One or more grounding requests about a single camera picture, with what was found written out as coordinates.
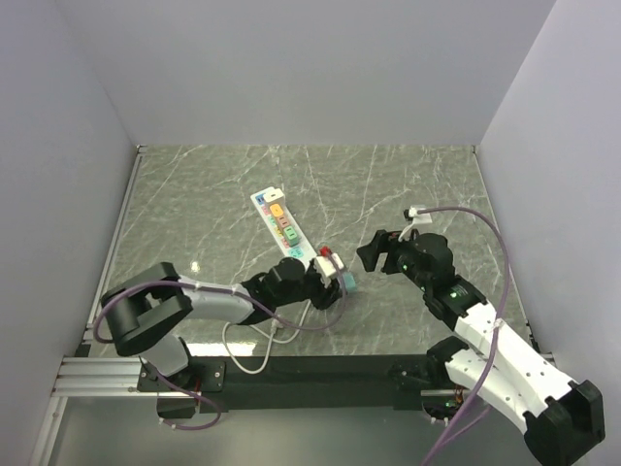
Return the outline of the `teal charger plug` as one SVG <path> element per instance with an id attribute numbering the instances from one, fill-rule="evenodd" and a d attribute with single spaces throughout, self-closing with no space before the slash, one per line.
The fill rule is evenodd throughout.
<path id="1" fill-rule="evenodd" d="M 343 287 L 347 294 L 355 293 L 357 291 L 357 284 L 350 272 L 344 272 L 341 274 L 343 281 Z"/>

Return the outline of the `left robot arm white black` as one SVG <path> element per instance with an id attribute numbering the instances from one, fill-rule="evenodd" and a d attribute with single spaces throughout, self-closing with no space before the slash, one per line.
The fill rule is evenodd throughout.
<path id="1" fill-rule="evenodd" d="M 193 282 L 170 262 L 160 262 L 118 285 L 101 299 L 93 338 L 112 344 L 121 357 L 139 356 L 173 390 L 188 387 L 194 367 L 174 328 L 188 317 L 255 325 L 274 319 L 296 330 L 310 330 L 277 315 L 281 307 L 308 302 L 326 310 L 346 295 L 344 267 L 337 255 L 319 255 L 306 266 L 283 258 L 266 273 L 233 285 Z"/>

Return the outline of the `green charger plug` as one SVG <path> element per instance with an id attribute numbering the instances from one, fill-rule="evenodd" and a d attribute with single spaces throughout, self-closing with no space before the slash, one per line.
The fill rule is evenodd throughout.
<path id="1" fill-rule="evenodd" d="M 283 235 L 283 238 L 285 239 L 286 243 L 290 247 L 295 247 L 300 242 L 300 237 L 299 237 L 296 229 L 293 226 L 291 226 L 291 225 L 286 226 L 282 230 L 282 235 Z"/>

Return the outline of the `white power strip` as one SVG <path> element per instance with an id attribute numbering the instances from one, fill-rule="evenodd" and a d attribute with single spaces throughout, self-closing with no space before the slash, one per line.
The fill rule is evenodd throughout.
<path id="1" fill-rule="evenodd" d="M 306 268 L 316 257 L 311 242 L 286 207 L 280 188 L 269 186 L 250 195 L 250 200 L 268 227 L 282 255 L 300 260 Z"/>

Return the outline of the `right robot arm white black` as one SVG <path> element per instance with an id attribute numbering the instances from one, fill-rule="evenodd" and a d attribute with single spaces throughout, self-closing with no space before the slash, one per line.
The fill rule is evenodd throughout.
<path id="1" fill-rule="evenodd" d="M 605 438 L 603 396 L 544 359 L 471 283 L 459 276 L 445 237 L 402 240 L 378 230 L 358 248 L 366 271 L 379 257 L 386 275 L 403 274 L 452 336 L 428 349 L 424 374 L 435 386 L 461 385 L 510 420 L 542 465 L 572 465 Z"/>

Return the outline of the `pink charger plug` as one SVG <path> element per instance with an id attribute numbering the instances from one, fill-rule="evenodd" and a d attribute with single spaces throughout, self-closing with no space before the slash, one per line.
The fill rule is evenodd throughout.
<path id="1" fill-rule="evenodd" d="M 290 225 L 288 219 L 285 216 L 280 216 L 277 218 L 277 224 L 280 228 L 284 229 Z"/>

